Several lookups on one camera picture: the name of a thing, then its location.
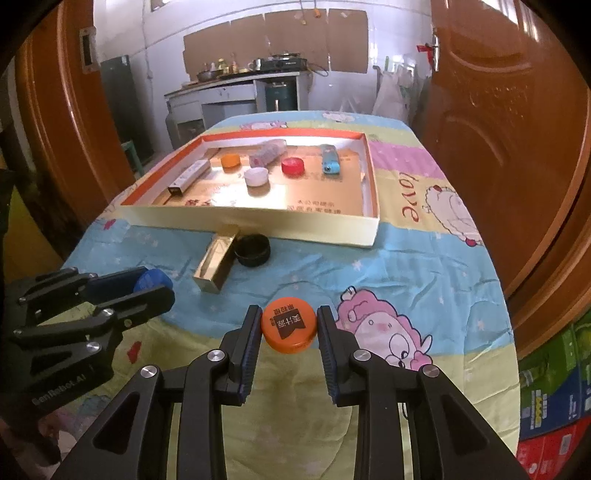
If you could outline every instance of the wooden door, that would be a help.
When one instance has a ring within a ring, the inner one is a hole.
[[[92,32],[92,5],[92,0],[61,2],[16,56],[19,106],[35,166],[52,179],[82,227],[134,182],[91,35],[85,34]]]
[[[421,139],[482,235],[508,297],[561,228],[587,166],[589,92],[516,0],[432,0],[440,41]]]

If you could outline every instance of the green cardboard box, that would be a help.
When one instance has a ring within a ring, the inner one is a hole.
[[[581,382],[572,326],[519,361],[519,384],[521,440],[562,428],[579,418]]]
[[[591,310],[574,324],[581,370],[581,415],[591,415]]]

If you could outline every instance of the colorful bedspread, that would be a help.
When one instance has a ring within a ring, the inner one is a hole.
[[[438,365],[515,451],[517,359],[499,280],[462,200],[429,153],[402,122],[370,115],[261,113],[229,118],[209,132],[277,127],[368,136],[381,207],[374,247],[272,239],[267,264],[235,264],[221,294],[203,293],[192,275],[212,234],[130,226],[118,218],[120,196],[66,265],[99,274],[157,267],[173,279],[177,300],[161,319],[125,333],[114,379],[70,406],[67,429],[78,437],[139,367],[188,364],[238,327],[248,305],[295,296],[314,309],[331,305],[339,328],[393,365]],[[352,478],[356,410],[332,406],[317,345],[281,355],[263,342],[251,396],[223,416],[230,479],[276,478],[279,471],[284,479]],[[410,475],[404,421],[403,429]]]

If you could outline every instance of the red cardboard box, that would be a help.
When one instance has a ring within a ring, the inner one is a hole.
[[[544,441],[545,436],[541,436],[523,440],[517,445],[517,460],[525,468],[531,480],[537,480],[536,477],[544,450]]]
[[[575,424],[551,432],[543,437],[532,439],[543,440],[542,455],[538,463],[537,471],[534,476],[530,473],[532,480],[552,480],[558,475],[566,461],[573,454],[575,448],[577,448],[577,445],[579,445],[581,438],[590,423],[591,419],[587,417],[579,420]],[[533,454],[530,454],[530,456],[532,457],[532,460],[536,457],[536,455]],[[522,463],[522,465],[528,472],[534,470],[533,463]]]

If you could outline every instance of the black bottle cap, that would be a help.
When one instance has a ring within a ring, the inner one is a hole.
[[[258,267],[271,256],[271,244],[265,235],[245,235],[236,240],[236,259],[245,267]]]

